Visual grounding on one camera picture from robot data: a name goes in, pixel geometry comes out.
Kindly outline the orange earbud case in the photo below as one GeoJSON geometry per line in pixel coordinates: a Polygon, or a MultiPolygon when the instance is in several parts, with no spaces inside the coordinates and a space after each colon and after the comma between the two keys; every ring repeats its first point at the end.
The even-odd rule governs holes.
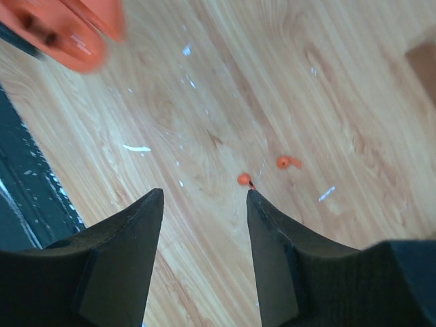
{"type": "Polygon", "coordinates": [[[122,1],[2,1],[1,39],[38,58],[45,54],[87,74],[106,59],[104,37],[125,37],[122,1]]]}

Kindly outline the orange earbud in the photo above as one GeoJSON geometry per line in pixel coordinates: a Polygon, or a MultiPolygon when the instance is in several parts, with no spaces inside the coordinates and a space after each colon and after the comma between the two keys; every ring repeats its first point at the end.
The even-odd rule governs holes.
{"type": "Polygon", "coordinates": [[[292,156],[282,155],[277,158],[277,167],[280,169],[287,169],[290,166],[297,167],[298,169],[302,168],[302,162],[292,156]]]}
{"type": "Polygon", "coordinates": [[[254,190],[255,185],[253,184],[250,174],[243,172],[237,178],[238,184],[242,186],[248,186],[250,189],[254,190]]]}

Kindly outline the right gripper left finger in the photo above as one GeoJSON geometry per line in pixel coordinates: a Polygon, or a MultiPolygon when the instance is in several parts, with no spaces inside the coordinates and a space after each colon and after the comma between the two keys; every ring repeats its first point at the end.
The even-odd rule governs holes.
{"type": "Polygon", "coordinates": [[[1,252],[2,326],[141,326],[164,213],[155,188],[44,249],[1,252]]]}

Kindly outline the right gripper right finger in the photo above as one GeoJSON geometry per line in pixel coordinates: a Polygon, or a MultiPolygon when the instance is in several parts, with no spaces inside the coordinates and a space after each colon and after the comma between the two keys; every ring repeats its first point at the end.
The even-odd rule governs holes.
{"type": "Polygon", "coordinates": [[[247,194],[263,326],[434,326],[435,241],[385,240],[363,250],[247,194]]]}

